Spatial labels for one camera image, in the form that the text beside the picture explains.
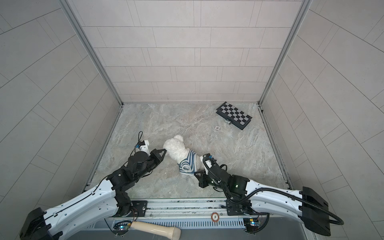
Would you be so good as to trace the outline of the white teddy bear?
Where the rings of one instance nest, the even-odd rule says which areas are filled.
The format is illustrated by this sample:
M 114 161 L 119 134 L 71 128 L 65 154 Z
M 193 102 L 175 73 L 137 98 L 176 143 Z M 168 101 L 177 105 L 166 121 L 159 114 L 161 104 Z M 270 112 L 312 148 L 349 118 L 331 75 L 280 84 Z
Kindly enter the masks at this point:
M 169 155 L 171 159 L 176 161 L 177 164 L 184 160 L 187 157 L 189 151 L 191 150 L 185 147 L 184 138 L 181 135 L 176 135 L 173 138 L 166 140 L 163 145 L 163 148 L 167 150 L 167 155 Z

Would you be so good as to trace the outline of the blue white striped sweater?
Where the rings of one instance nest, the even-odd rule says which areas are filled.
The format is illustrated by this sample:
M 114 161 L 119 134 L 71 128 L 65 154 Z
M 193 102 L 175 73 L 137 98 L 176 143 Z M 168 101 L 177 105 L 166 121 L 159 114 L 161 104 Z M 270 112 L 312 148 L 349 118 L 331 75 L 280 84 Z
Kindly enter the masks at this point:
M 201 157 L 195 151 L 190 150 L 187 157 L 178 164 L 179 171 L 181 174 L 193 177 L 200 170 L 201 164 Z

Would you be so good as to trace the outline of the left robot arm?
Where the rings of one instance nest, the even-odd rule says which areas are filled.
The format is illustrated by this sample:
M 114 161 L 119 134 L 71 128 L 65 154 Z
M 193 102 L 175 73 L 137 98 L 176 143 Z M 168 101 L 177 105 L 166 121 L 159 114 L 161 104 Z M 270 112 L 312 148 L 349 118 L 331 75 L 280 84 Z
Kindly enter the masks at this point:
M 19 233 L 21 240 L 65 240 L 83 228 L 110 217 L 145 215 L 145 206 L 134 204 L 127 194 L 142 177 L 149 175 L 165 158 L 166 150 L 143 151 L 129 157 L 122 166 L 96 187 L 50 208 L 32 210 Z

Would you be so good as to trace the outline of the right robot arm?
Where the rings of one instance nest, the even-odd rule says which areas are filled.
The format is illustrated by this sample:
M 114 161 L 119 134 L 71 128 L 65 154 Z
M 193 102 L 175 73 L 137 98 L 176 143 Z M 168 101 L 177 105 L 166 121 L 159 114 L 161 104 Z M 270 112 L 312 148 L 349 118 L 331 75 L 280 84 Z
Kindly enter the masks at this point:
M 205 188 L 212 185 L 215 190 L 222 189 L 227 198 L 222 207 L 229 216 L 256 216 L 257 220 L 249 220 L 246 224 L 250 233 L 264 228 L 274 214 L 303 223 L 308 230 L 318 235 L 331 235 L 329 204 L 313 189 L 303 187 L 301 190 L 282 190 L 230 175 L 219 167 L 214 170 L 223 179 L 214 179 L 213 174 L 201 170 L 194 174 L 199 186 Z

